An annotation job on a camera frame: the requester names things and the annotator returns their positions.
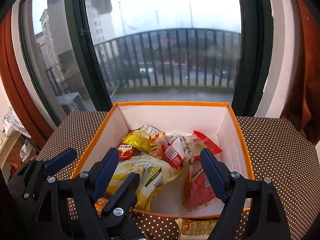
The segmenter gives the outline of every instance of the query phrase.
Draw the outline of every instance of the red curtain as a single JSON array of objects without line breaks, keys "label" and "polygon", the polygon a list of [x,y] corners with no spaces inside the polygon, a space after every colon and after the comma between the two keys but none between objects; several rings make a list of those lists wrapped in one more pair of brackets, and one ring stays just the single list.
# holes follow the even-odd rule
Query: red curtain
[{"label": "red curtain", "polygon": [[282,112],[316,145],[320,141],[320,26],[302,0],[297,0],[301,46],[295,78]]},{"label": "red curtain", "polygon": [[36,108],[20,74],[12,44],[11,10],[0,24],[0,39],[0,75],[4,89],[23,126],[42,148],[53,129]]}]

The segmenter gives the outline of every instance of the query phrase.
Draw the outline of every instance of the sky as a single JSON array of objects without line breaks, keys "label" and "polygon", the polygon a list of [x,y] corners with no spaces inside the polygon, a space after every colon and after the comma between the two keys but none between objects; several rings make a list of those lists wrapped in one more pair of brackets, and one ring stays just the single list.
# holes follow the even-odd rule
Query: sky
[{"label": "sky", "polygon": [[[212,28],[241,32],[239,0],[111,0],[116,36],[165,28]],[[33,0],[35,33],[42,31],[40,17],[47,0]]]}]

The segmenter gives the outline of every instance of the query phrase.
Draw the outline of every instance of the balcony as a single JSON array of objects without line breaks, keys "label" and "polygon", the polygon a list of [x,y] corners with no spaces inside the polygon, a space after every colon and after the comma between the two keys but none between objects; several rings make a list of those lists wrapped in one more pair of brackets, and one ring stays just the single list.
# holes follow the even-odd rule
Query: balcony
[{"label": "balcony", "polygon": [[117,37],[94,49],[113,102],[231,102],[240,45],[240,33],[175,28]]}]

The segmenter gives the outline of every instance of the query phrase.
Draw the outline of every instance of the glass pane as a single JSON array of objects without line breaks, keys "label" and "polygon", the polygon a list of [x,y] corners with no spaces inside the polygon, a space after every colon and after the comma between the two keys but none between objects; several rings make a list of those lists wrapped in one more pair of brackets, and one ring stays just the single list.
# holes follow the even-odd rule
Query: glass pane
[{"label": "glass pane", "polygon": [[23,24],[41,89],[60,120],[71,111],[95,111],[71,45],[64,0],[25,0]]},{"label": "glass pane", "polygon": [[85,0],[85,4],[113,103],[232,102],[241,49],[239,0]]}]

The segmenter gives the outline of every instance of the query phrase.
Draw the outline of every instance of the bread in package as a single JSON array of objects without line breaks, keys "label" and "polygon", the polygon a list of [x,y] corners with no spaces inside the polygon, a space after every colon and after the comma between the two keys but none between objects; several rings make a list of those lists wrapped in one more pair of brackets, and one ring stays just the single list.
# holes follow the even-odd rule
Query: bread in package
[{"label": "bread in package", "polygon": [[140,174],[140,184],[136,191],[136,208],[144,210],[149,196],[155,188],[163,186],[177,176],[177,171],[167,162],[150,155],[133,156],[120,162],[107,188],[107,195],[113,195],[132,172]]}]

